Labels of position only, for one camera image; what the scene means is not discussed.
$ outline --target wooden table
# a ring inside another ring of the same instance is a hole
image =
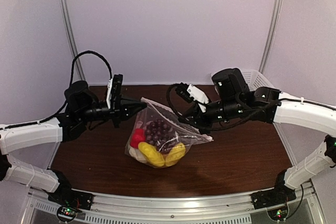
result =
[[[218,100],[213,86],[200,86]],[[105,87],[91,87],[100,98]],[[166,104],[167,86],[125,86],[123,94]],[[173,96],[179,109],[190,106]],[[194,145],[175,166],[155,169],[125,155],[135,117],[114,129],[108,122],[62,143],[52,169],[62,171],[75,189],[141,197],[209,196],[272,187],[277,174],[290,167],[282,142],[271,124],[248,122],[214,132],[213,142]]]

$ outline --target vertical metal post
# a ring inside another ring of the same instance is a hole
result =
[[[78,54],[78,51],[77,51],[77,47],[76,47],[76,43],[75,43],[74,33],[73,33],[72,27],[71,27],[67,0],[60,0],[60,4],[61,4],[61,10],[62,10],[62,14],[63,14],[63,20],[64,20],[65,29],[66,29],[66,34],[67,34],[67,37],[68,37],[70,50],[71,50],[71,53],[72,53],[72,57],[74,58]],[[82,68],[82,65],[81,65],[79,59],[76,61],[75,67],[76,67],[76,71],[78,73],[79,78],[81,80],[85,80],[83,68]]]
[[[261,63],[259,66],[260,73],[265,72],[267,60],[268,60],[271,47],[272,47],[272,43],[273,43],[273,39],[275,36],[275,30],[276,30],[276,26],[278,23],[281,7],[282,7],[282,0],[274,0],[273,13],[272,13],[271,23],[269,26],[268,37],[267,37],[265,48],[264,48],[264,54],[263,54],[263,57],[261,59]]]

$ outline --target white backdrop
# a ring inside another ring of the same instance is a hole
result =
[[[127,84],[211,83],[227,67],[258,69],[274,0],[68,0],[78,51],[108,58]],[[103,63],[83,59],[90,84]]]
[[[265,75],[275,87],[298,97],[336,104],[336,0],[284,0]],[[282,127],[297,161],[325,134]],[[336,170],[313,179],[327,223],[334,224]]]
[[[0,124],[45,118],[63,104],[71,54],[59,0],[0,0]],[[15,157],[46,168],[54,144]],[[0,223],[19,221],[28,188],[0,182]]]

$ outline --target dark wood surface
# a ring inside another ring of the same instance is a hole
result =
[[[213,86],[201,88],[214,101]],[[105,87],[92,87],[100,98]],[[166,105],[167,86],[125,86],[123,94]],[[173,96],[179,109],[187,108]],[[212,133],[213,142],[194,145],[175,166],[152,168],[125,155],[135,117],[114,129],[111,122],[62,143],[53,169],[61,170],[76,189],[124,196],[188,197],[260,190],[272,187],[290,161],[273,125],[248,122]]]

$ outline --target bag of toy fruit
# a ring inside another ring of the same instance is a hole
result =
[[[136,117],[125,153],[141,163],[155,168],[175,165],[193,144],[211,142],[208,135],[198,129],[180,123],[173,111],[146,98],[147,108]]]

